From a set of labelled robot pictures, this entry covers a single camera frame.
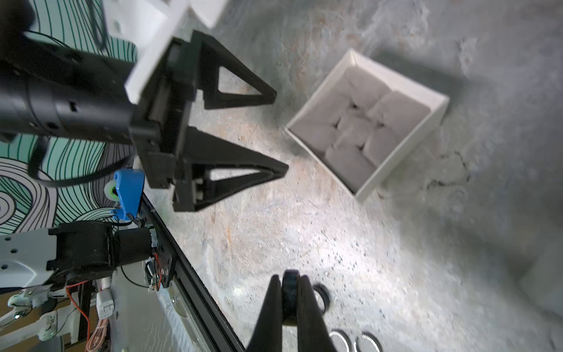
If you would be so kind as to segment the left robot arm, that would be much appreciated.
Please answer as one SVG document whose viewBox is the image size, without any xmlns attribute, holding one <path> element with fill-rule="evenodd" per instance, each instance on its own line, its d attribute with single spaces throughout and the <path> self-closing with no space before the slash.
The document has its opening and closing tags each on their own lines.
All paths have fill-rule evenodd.
<svg viewBox="0 0 563 352">
<path fill-rule="evenodd" d="M 132 104 L 120 85 L 129 64 L 31 40 L 34 19 L 27 1 L 1 3 L 1 136 L 38 136 L 27 171 L 38 185 L 78 186 L 128 168 L 123 158 L 88 175 L 47 180 L 40 171 L 53 137 L 132 145 L 149 185 L 173 188 L 177 212 L 201 211 L 286 175 L 281 161 L 189 125 L 198 91 L 207 109 L 269 105 L 277 96 L 217 39 L 195 31 L 190 41 L 167 44 Z"/>
</svg>

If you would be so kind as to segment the white gift box bow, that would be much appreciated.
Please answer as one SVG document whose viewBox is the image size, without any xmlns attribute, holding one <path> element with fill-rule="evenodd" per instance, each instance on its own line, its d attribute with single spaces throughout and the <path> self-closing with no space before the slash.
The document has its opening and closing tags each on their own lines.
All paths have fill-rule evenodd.
<svg viewBox="0 0 563 352">
<path fill-rule="evenodd" d="M 562 246 L 549 248 L 519 284 L 536 305 L 562 317 Z"/>
</svg>

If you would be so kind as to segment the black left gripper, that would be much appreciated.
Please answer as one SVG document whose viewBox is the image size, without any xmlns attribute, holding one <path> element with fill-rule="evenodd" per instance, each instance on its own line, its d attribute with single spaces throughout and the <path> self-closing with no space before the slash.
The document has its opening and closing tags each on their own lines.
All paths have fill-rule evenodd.
<svg viewBox="0 0 563 352">
<path fill-rule="evenodd" d="M 277 91 L 214 37 L 194 31 L 194 84 L 206 110 L 271 105 Z M 187 127 L 194 86 L 177 71 L 189 43 L 175 38 L 157 64 L 130 121 L 129 133 L 146 179 L 154 189 L 174 184 L 176 212 L 197 212 L 238 192 L 283 178 L 289 166 L 262 153 Z"/>
</svg>

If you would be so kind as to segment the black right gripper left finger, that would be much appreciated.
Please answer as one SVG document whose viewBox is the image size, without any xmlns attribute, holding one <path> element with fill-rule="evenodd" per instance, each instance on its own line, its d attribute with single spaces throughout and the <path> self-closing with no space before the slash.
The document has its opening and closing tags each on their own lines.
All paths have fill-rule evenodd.
<svg viewBox="0 0 563 352">
<path fill-rule="evenodd" d="M 279 276 L 271 277 L 262 308 L 246 348 L 253 351 L 282 351 L 282 291 Z"/>
</svg>

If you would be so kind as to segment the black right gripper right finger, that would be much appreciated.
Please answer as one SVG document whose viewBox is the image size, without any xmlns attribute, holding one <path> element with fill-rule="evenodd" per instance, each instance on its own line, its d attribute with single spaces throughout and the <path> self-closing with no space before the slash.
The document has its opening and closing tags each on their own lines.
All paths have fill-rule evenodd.
<svg viewBox="0 0 563 352">
<path fill-rule="evenodd" d="M 297 320 L 298 351 L 336 351 L 308 276 L 299 278 Z"/>
</svg>

